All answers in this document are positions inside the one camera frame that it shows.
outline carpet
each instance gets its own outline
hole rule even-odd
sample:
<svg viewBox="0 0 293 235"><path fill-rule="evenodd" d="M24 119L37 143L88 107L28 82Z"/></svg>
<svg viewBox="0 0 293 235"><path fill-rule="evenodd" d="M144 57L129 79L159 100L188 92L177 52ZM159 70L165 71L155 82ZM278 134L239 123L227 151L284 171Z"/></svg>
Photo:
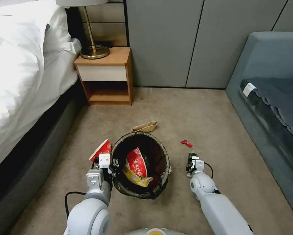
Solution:
<svg viewBox="0 0 293 235"><path fill-rule="evenodd" d="M115 143L131 127L156 120L155 135L166 147L172 173L156 200L128 197L112 190L108 235L142 227L165 227L186 234L213 234L186 176L188 153L214 170L217 188L236 206L254 234L293 235L293 211L268 170L224 90L135 88L132 106L84 107L37 195L11 234L63 234L64 196L86 191L89 156L105 139ZM189 148L180 143L187 139ZM70 195L69 209L82 200Z"/></svg>

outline table lamp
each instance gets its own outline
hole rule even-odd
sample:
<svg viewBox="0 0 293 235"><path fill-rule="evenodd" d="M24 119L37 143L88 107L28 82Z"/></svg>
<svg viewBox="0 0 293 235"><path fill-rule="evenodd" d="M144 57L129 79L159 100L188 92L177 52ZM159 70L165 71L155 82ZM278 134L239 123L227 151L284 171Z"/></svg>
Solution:
<svg viewBox="0 0 293 235"><path fill-rule="evenodd" d="M87 20L87 26L89 30L89 36L91 40L91 46L82 48L80 55L85 59L99 59L107 56L110 50L105 46L98 46L94 44L91 26L89 22L88 12L86 6L94 6L107 3L107 0L56 0L56 4L62 7L84 7L85 18Z"/></svg>

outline bed frame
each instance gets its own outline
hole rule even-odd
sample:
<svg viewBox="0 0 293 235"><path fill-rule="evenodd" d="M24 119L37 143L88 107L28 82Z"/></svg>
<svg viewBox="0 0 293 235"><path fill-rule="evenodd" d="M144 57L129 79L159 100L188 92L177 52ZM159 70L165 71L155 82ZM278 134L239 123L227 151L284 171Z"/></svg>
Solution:
<svg viewBox="0 0 293 235"><path fill-rule="evenodd" d="M293 209L293 166L240 94L248 78L293 78L293 32L251 33L226 88L233 107Z"/></svg>
<svg viewBox="0 0 293 235"><path fill-rule="evenodd" d="M66 9L72 38L86 44L78 8ZM47 110L0 164L0 235L8 233L51 171L86 98L79 79Z"/></svg>

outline nightstand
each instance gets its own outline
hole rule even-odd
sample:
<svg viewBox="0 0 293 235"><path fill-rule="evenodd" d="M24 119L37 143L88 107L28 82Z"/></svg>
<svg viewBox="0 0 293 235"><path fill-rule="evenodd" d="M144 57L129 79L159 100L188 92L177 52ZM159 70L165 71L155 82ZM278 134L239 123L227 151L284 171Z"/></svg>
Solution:
<svg viewBox="0 0 293 235"><path fill-rule="evenodd" d="M110 54L101 59L79 56L75 66L89 105L131 105L130 47L110 48Z"/></svg>

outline trash bag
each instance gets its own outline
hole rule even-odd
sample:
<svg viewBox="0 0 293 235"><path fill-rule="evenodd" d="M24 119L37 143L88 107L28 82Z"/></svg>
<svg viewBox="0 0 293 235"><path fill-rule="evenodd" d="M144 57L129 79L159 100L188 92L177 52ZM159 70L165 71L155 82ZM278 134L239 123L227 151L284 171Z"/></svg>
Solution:
<svg viewBox="0 0 293 235"><path fill-rule="evenodd" d="M127 154L139 148L145 160L148 177L153 180L147 187L130 182L123 173ZM155 199L168 183L169 158L163 144L153 135L144 132L133 132L121 137L112 149L113 160L118 160L118 167L113 167L114 187L122 194L142 199Z"/></svg>

